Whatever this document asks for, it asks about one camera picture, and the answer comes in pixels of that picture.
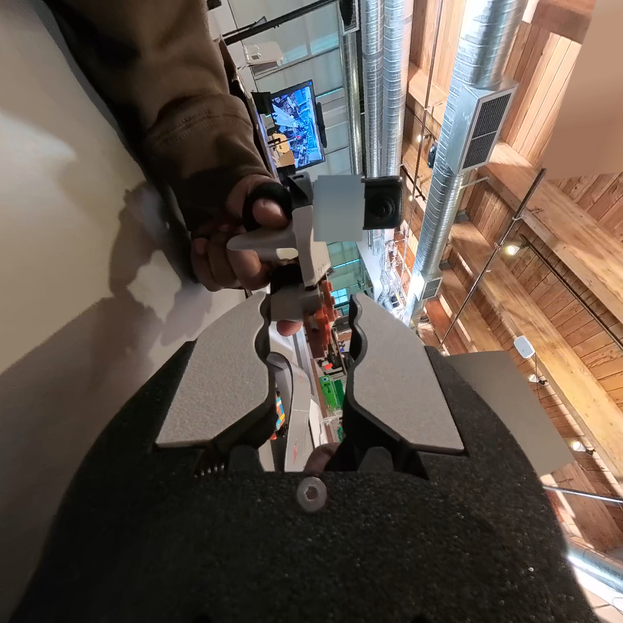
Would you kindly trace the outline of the narrow spiral metal duct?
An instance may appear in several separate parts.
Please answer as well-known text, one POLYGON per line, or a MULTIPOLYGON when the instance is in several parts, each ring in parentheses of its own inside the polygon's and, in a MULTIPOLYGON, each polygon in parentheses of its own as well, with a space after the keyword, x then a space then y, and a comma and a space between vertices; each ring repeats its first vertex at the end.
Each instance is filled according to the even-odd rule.
POLYGON ((386 176, 398 175, 402 158, 413 10, 413 1, 385 1, 381 138, 386 176))
POLYGON ((383 81, 385 7, 383 1, 360 1, 366 175, 383 173, 383 81))

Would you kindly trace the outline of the large spiral metal duct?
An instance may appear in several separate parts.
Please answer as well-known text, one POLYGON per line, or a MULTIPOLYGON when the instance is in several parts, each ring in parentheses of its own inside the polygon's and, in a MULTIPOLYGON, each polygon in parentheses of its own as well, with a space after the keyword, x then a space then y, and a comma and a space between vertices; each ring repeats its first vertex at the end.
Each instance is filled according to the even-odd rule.
POLYGON ((446 156, 458 99, 465 87, 496 90, 526 8, 526 1, 467 1, 446 110, 435 152, 424 218, 417 242, 402 322, 417 328, 426 299, 436 296, 440 262, 467 184, 469 172, 455 175, 446 156))

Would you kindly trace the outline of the lit display screen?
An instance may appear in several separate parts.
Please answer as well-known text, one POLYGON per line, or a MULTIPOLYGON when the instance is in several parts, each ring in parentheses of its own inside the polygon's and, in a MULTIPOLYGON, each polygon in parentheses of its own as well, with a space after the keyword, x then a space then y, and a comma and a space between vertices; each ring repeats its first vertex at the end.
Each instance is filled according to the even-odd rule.
POLYGON ((252 97, 258 113, 272 121, 268 147, 278 168, 298 171, 325 162, 326 128, 312 80, 252 97))

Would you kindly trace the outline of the white mounted device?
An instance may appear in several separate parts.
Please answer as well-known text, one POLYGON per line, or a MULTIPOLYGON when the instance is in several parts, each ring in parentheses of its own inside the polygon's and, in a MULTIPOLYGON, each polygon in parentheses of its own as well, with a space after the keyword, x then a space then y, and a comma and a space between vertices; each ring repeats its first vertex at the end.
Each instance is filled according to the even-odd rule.
POLYGON ((278 67, 284 59, 284 54, 275 41, 244 43, 243 50, 247 64, 258 70, 262 67, 264 69, 278 67))

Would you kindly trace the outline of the person's left hand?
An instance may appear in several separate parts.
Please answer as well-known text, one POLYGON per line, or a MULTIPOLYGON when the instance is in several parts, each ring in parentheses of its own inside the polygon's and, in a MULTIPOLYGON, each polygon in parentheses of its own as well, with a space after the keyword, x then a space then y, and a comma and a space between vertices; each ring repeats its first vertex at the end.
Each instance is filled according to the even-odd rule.
POLYGON ((242 210, 246 197, 257 186, 269 182, 274 182, 274 178, 252 175, 242 179, 216 214, 192 233, 192 269, 207 290, 259 290, 269 283, 272 268, 254 250, 228 248, 230 238, 245 232, 242 210))

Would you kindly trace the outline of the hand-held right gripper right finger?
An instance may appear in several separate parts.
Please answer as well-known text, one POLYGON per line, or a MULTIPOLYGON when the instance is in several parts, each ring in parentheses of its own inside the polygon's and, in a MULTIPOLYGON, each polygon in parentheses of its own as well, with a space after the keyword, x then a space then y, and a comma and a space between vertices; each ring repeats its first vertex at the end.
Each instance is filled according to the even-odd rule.
POLYGON ((372 448, 397 468, 418 453, 461 456, 465 447, 424 343, 369 297, 349 302, 352 331, 343 411, 346 442, 361 463, 372 448))

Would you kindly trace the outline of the small orange toy brick assembly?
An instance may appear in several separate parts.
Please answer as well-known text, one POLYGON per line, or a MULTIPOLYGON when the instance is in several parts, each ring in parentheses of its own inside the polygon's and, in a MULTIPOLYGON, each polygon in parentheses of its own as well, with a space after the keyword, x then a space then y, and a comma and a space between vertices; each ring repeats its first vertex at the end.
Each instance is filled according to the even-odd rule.
POLYGON ((321 298, 320 307, 314 312, 306 312, 303 319, 310 353, 316 360, 323 359, 328 354, 331 331, 338 318, 335 299, 331 294, 331 281, 324 278, 318 285, 318 291, 321 298))

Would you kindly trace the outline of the green box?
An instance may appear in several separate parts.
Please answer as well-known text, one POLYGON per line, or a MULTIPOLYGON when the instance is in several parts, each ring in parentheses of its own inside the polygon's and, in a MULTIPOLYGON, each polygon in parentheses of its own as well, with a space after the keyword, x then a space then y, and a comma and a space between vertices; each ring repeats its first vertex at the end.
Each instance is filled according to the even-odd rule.
POLYGON ((334 379, 331 376, 322 376, 319 378, 319 382, 327 409, 342 410, 345 397, 342 380, 334 379))

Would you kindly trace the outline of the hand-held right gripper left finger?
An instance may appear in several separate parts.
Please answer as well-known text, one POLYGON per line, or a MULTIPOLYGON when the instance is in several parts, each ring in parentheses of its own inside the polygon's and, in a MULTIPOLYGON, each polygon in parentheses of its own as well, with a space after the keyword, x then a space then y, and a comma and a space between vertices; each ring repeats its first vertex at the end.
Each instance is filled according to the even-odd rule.
POLYGON ((209 447, 226 456, 269 440, 276 422, 269 312, 268 294, 255 293, 198 336, 156 438, 159 448, 209 447))

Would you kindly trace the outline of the grey desk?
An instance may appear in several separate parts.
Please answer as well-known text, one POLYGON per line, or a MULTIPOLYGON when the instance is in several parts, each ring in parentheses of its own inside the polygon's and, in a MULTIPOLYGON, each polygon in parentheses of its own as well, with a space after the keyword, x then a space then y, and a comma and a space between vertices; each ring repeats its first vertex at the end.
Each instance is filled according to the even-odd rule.
POLYGON ((193 281, 184 234, 43 2, 2 1, 2 622, 99 434, 245 298, 193 281))

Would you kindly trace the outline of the person's left forearm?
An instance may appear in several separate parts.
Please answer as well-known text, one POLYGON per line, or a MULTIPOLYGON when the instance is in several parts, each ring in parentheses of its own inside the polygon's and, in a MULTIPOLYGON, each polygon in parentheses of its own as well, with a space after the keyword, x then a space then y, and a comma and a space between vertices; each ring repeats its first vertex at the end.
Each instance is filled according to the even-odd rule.
POLYGON ((205 1, 46 1, 78 66, 193 232, 268 176, 229 88, 205 1))

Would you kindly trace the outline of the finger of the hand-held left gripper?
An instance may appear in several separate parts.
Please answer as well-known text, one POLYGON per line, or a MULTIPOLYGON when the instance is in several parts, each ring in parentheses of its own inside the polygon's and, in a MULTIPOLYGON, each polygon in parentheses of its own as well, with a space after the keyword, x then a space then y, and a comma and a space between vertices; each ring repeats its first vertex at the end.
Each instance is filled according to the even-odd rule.
POLYGON ((303 284, 315 287, 327 275, 331 260, 326 243, 315 241, 313 207, 293 209, 292 226, 303 284))

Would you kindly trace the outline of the toy brick instruction booklet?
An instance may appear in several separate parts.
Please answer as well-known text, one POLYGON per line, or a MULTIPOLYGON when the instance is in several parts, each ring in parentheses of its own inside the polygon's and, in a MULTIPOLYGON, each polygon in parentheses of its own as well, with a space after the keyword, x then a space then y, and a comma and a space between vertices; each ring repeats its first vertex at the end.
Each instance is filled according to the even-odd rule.
POLYGON ((272 471, 304 471, 312 452, 323 443, 320 409, 313 398, 310 378, 281 353, 270 352, 268 362, 284 402, 287 436, 266 442, 261 447, 261 459, 272 471))

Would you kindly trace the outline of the metal air vent grille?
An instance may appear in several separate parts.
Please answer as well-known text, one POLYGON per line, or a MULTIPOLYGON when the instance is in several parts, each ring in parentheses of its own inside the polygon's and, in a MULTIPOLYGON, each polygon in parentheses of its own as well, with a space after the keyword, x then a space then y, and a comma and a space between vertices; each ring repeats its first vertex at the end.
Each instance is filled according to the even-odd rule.
POLYGON ((492 155, 518 85, 504 80, 496 90, 465 87, 450 133, 447 164, 455 175, 485 165, 492 155))

